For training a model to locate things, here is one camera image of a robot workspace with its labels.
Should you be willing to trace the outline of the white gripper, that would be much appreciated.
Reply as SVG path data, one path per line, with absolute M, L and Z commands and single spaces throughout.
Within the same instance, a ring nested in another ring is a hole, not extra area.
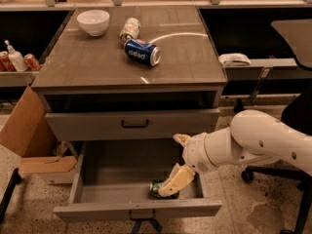
M 183 147 L 182 158 L 186 165 L 174 165 L 169 177 L 158 189 L 158 194 L 161 197 L 170 197 L 179 192 L 193 181 L 196 173 L 208 173 L 216 170 L 216 166 L 207 154 L 205 145 L 207 136 L 207 133 L 196 136 L 173 135 L 175 142 Z

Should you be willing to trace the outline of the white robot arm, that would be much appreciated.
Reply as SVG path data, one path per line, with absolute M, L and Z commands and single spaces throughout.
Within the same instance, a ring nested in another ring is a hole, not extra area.
M 229 127 L 196 136 L 175 134 L 183 147 L 182 165 L 173 167 L 158 193 L 169 197 L 186 187 L 196 174 L 223 165 L 272 164 L 284 160 L 312 175 L 312 136 L 257 110 L 236 114 Z

